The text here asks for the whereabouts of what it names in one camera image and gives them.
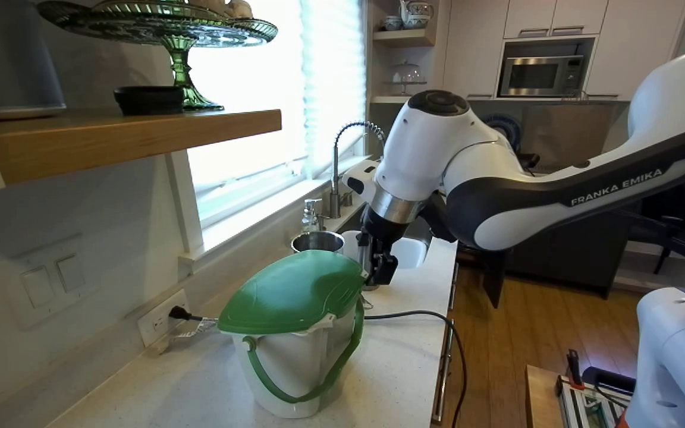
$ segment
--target green glass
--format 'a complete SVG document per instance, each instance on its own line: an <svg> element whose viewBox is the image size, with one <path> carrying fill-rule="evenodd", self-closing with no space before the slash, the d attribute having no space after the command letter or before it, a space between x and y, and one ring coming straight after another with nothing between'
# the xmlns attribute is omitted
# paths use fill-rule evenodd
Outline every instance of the green glass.
<svg viewBox="0 0 685 428"><path fill-rule="evenodd" d="M189 79L189 47L263 45L276 25L261 18L231 18L225 11L180 3L100 3L83 7L61 0L38 5L55 25L92 37L164 45L173 85L183 89L183 110L224 110L201 98Z"/></svg>

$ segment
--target white robotic arm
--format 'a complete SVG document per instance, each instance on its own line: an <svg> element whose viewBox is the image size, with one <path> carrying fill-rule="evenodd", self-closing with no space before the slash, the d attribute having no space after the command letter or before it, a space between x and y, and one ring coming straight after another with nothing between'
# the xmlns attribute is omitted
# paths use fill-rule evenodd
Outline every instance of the white robotic arm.
<svg viewBox="0 0 685 428"><path fill-rule="evenodd" d="M501 252L539 231L647 196L685 181L685 56L653 69L631 104L631 137L610 151L546 176L520 169L501 133L465 99L428 89L396 114L374 176L346 185L368 201L361 262L368 283L390 283L390 245L433 192L445 195L445 226L463 245Z"/></svg>

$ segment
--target kitchen counter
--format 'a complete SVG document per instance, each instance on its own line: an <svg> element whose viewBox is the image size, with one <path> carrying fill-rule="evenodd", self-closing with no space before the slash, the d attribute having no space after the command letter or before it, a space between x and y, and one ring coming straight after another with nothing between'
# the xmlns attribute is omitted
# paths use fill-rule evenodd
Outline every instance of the kitchen counter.
<svg viewBox="0 0 685 428"><path fill-rule="evenodd" d="M424 264L396 268L367 292L367 313L428 309L446 313L456 245L433 237ZM431 425L445 324L433 317L367 320L332 399L311 418L283 420L254 403L224 332L164 355L139 355L57 416L75 425Z"/></svg>

